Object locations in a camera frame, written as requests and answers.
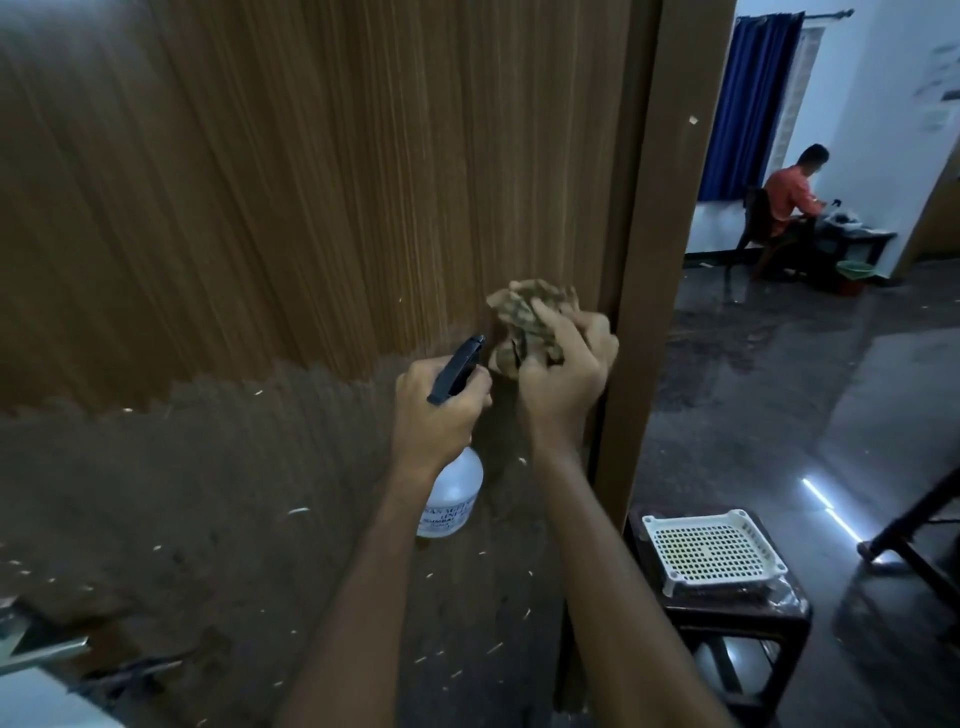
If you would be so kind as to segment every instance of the spray bottle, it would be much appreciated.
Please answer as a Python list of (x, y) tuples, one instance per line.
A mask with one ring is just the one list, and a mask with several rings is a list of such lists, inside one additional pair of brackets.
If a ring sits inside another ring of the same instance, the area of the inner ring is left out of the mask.
[[(439, 407), (464, 391), (485, 341), (486, 337), (478, 334), (460, 345), (434, 380), (433, 389), (426, 398), (428, 402)], [(464, 448), (434, 481), (430, 498), (426, 501), (423, 515), (420, 516), (417, 535), (439, 539), (458, 531), (473, 510), (473, 503), (477, 500), (481, 485), (483, 464), (480, 456), (473, 448)]]

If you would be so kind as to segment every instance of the white plastic tray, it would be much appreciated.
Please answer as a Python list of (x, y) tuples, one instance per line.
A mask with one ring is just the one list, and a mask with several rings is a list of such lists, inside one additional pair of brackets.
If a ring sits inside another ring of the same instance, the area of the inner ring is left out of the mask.
[(663, 564), (666, 596), (678, 586), (757, 585), (787, 573), (746, 511), (682, 519), (644, 516), (643, 524)]

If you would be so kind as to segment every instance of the white plastic bottle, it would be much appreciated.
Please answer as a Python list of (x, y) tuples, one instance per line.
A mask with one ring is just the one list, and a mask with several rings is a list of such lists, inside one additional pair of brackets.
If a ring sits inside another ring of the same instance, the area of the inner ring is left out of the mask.
[(466, 448), (433, 483), (430, 499), (420, 516), (417, 535), (441, 539), (458, 531), (470, 516), (483, 485), (483, 464), (473, 448)]

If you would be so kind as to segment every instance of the orange shirt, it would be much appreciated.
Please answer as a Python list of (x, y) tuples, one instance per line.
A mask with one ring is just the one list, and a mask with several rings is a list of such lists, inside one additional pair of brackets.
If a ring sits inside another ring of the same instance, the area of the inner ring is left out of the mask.
[(818, 202), (810, 192), (810, 182), (796, 164), (774, 172), (763, 188), (770, 196), (770, 214), (774, 218), (771, 230), (773, 237), (782, 235), (786, 230), (794, 207), (804, 215), (819, 215), (824, 211), (824, 204)]

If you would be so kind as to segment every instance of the brown rag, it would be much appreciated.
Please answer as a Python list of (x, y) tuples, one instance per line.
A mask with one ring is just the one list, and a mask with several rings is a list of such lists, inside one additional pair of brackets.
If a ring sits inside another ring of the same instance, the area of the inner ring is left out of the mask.
[(549, 364), (563, 364), (564, 350), (557, 346), (551, 331), (534, 312), (530, 302), (540, 299), (555, 311), (561, 303), (580, 309), (573, 286), (559, 288), (541, 279), (511, 280), (510, 285), (487, 297), (487, 305), (507, 325), (507, 338), (493, 349), (490, 369), (510, 379), (520, 375), (520, 365), (531, 343), (542, 343)]

